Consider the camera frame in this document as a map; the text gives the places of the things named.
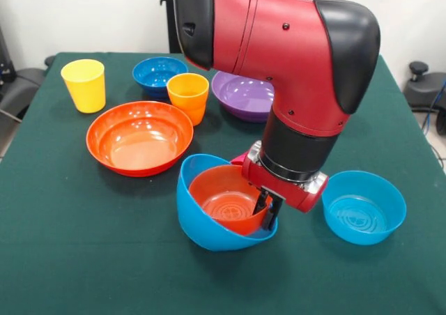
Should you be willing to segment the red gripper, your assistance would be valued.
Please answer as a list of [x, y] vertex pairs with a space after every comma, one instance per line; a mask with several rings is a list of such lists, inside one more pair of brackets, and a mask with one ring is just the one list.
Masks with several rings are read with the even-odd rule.
[[253, 215], [267, 211], [263, 218], [263, 228], [272, 230], [277, 216], [285, 202], [303, 213], [309, 212], [319, 200], [319, 179], [299, 185], [272, 175], [260, 162], [253, 162], [248, 153], [242, 155], [242, 175], [260, 190]]

